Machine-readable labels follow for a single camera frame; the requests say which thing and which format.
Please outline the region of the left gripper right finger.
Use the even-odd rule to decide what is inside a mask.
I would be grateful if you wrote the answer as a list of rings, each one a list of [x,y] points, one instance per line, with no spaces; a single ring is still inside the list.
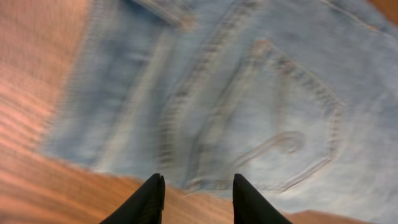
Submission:
[[[234,224],[292,224],[242,175],[233,180]]]

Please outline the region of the light blue denim jeans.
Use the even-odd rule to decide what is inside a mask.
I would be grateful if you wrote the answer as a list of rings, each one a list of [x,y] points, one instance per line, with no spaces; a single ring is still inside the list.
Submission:
[[[397,222],[397,26],[365,1],[94,1],[43,153]]]

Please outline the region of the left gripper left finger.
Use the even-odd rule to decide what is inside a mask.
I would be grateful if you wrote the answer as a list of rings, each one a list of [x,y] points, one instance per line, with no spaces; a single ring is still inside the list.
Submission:
[[[100,224],[161,224],[164,203],[164,176],[155,173]]]

